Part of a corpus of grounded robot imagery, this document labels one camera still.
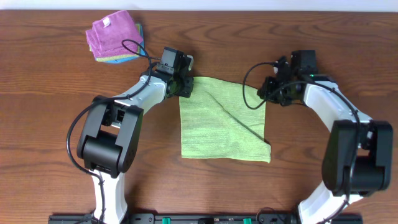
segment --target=pink cloth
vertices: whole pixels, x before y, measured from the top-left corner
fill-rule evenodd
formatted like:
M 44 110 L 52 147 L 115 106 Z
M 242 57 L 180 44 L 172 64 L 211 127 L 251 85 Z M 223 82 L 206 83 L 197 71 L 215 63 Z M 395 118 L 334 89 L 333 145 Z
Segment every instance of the pink cloth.
M 104 26 L 103 20 L 109 18 L 110 24 Z M 86 31 L 88 45 L 95 58 L 112 57 L 123 54 L 132 54 L 126 50 L 121 42 L 124 39 L 132 39 L 138 43 L 143 41 L 136 25 L 126 10 L 118 11 L 93 23 L 93 28 Z M 126 46 L 136 51 L 137 45 L 126 42 Z

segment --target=white tag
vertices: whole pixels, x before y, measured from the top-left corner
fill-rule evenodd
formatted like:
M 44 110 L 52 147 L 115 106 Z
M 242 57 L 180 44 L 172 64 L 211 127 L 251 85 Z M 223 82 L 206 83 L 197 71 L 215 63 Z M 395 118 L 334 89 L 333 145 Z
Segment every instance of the white tag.
M 111 25 L 111 21 L 108 17 L 106 17 L 102 22 L 104 23 L 104 28 Z

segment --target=green connector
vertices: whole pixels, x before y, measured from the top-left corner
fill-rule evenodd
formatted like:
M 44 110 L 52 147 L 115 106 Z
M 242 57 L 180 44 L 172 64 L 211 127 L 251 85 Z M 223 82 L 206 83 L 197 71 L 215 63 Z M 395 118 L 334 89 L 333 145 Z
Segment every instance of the green connector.
M 171 224 L 171 222 L 172 222 L 171 218 L 163 218 L 162 219 L 162 224 Z
M 243 224 L 251 224 L 251 218 L 244 218 Z

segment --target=yellow cloth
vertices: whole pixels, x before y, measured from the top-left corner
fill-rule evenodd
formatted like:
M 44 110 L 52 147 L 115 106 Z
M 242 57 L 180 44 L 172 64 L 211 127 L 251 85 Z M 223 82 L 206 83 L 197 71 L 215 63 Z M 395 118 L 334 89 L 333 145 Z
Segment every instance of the yellow cloth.
M 256 89 L 245 86 L 245 92 L 250 105 L 261 102 Z M 191 97 L 180 97 L 182 157 L 270 162 L 265 113 L 265 104 L 246 107 L 241 84 L 195 77 Z

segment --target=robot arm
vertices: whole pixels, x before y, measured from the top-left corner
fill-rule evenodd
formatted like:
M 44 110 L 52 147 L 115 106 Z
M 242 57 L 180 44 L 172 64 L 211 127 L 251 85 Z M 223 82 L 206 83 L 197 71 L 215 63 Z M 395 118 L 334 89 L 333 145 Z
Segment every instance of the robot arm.
M 257 94 L 264 99 L 279 86 L 295 78 L 308 81 L 307 84 L 292 85 L 272 97 L 270 101 L 280 103 L 282 106 L 288 106 L 294 100 L 301 101 L 319 115 L 331 132 L 322 164 L 323 181 L 308 199 L 299 204 L 297 219 L 304 224 L 328 220 L 345 204 L 345 189 L 349 184 L 351 184 L 349 203 L 368 197 L 375 191 L 386 189 L 391 178 L 391 125 L 385 121 L 374 121 L 358 111 L 341 94 L 334 80 L 325 75 L 318 75 L 315 51 L 292 52 L 292 66 L 286 62 L 285 57 L 274 66 L 277 67 L 276 77 L 267 77 Z M 351 111 L 340 97 L 316 83 L 333 89 L 356 111 Z M 358 146 L 355 146 L 357 135 L 356 119 L 353 114 L 355 112 L 361 123 Z M 352 158 L 356 147 L 368 150 L 369 155 Z M 355 167 L 350 183 L 348 179 L 352 159 L 355 159 Z
M 137 84 L 118 96 L 131 95 L 150 78 L 142 91 L 132 98 L 101 104 L 89 111 L 77 153 L 84 160 L 85 167 L 102 176 L 104 181 L 104 223 L 121 223 L 126 216 L 124 173 L 136 155 L 143 115 L 166 98 L 174 95 L 190 97 L 193 78 L 187 77 L 187 73 L 192 65 L 192 56 L 166 47 L 156 70 L 151 71 L 151 77 L 147 70 Z M 102 98 L 97 96 L 93 101 Z M 101 130 L 101 125 L 119 128 L 119 134 L 107 133 Z M 96 197 L 94 219 L 99 220 L 102 213 L 101 189 L 96 177 L 93 181 Z

